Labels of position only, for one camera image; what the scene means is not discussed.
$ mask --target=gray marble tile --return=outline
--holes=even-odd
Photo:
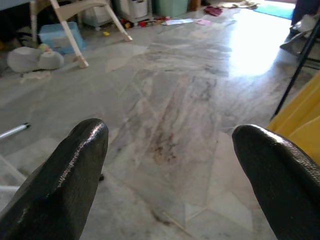
[[[107,177],[82,239],[275,239],[230,135],[268,124],[296,68],[279,50],[290,21],[247,9],[184,17],[211,24],[132,28],[132,42],[86,28],[88,68],[70,54],[56,71],[0,78],[0,132],[32,124],[0,143],[24,172],[81,120],[107,123]],[[314,73],[303,68],[289,100]],[[0,182],[19,185],[10,171]]]
[[[187,231],[200,240],[253,239],[252,232],[211,210],[205,210],[189,220]]]
[[[134,191],[105,172],[93,201],[82,240],[192,240],[183,230],[159,222]]]

